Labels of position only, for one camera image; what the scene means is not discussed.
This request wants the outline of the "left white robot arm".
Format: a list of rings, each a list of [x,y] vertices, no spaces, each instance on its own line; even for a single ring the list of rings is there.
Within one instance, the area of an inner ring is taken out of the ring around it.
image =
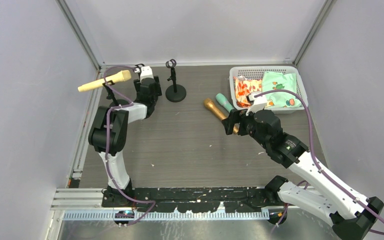
[[[108,176],[108,190],[133,200],[132,182],[127,173],[123,149],[130,123],[145,120],[155,111],[162,95],[157,75],[133,81],[136,98],[127,105],[100,106],[93,120],[88,142],[101,157]]]

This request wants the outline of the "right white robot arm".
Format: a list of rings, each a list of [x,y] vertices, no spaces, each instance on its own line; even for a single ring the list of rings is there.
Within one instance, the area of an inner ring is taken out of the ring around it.
[[[222,120],[227,135],[239,125],[239,136],[249,135],[274,162],[301,176],[318,194],[303,189],[281,176],[266,186],[277,199],[300,207],[332,227],[342,240],[362,240],[377,221],[384,203],[378,197],[366,197],[352,189],[329,169],[313,159],[309,148],[297,137],[283,131],[280,119],[270,110],[246,113],[232,110]]]

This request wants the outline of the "beige microphone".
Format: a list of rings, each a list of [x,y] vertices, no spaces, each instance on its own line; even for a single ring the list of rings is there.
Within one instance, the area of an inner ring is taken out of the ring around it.
[[[103,87],[105,84],[115,84],[119,82],[125,82],[132,78],[129,70],[121,70],[113,75],[105,78],[100,78],[92,82],[85,83],[77,88],[78,92],[87,92],[97,88]]]

